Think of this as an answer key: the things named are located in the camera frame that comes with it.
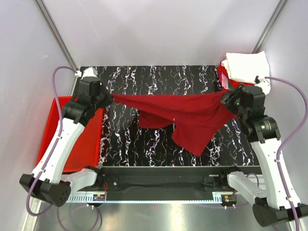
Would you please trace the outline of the dark red t-shirt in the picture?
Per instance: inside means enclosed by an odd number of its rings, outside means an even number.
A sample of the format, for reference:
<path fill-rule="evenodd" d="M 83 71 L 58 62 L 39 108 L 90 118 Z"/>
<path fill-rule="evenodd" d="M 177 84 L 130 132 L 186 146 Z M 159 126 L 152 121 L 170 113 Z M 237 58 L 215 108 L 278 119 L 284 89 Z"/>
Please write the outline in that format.
<path fill-rule="evenodd" d="M 113 99 L 139 110 L 141 128 L 175 124 L 172 140 L 195 156 L 201 156 L 218 130 L 235 117 L 220 102 L 223 94 L 221 91 L 195 95 L 113 94 Z"/>

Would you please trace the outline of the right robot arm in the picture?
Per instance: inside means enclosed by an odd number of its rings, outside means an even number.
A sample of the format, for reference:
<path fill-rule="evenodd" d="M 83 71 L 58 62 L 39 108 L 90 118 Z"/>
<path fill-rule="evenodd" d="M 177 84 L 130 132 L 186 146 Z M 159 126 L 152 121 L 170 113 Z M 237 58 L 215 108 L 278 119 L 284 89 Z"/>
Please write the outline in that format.
<path fill-rule="evenodd" d="M 291 230 L 305 231 L 302 218 L 308 206 L 301 203 L 291 183 L 283 155 L 281 135 L 276 121 L 265 115 L 265 94 L 258 86 L 237 86 L 223 95 L 221 103 L 239 117 L 261 168 L 265 189 L 250 181 L 242 170 L 231 167 L 218 179 L 219 187 L 234 189 L 252 206 L 262 227 L 288 222 Z"/>

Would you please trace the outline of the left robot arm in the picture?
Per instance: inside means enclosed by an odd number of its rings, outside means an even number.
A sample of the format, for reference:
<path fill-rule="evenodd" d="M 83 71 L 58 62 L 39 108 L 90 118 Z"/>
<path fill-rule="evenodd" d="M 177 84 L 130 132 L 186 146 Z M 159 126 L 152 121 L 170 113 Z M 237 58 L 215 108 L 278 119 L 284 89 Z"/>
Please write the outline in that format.
<path fill-rule="evenodd" d="M 62 172 L 75 142 L 96 111 L 112 102 L 112 96 L 98 77 L 80 80 L 77 95 L 64 105 L 62 117 L 41 161 L 31 174 L 23 174 L 19 180 L 28 197 L 61 207 L 70 194 L 80 189 L 91 187 L 97 191 L 103 187 L 101 170 L 96 167 L 87 166 L 65 177 Z"/>

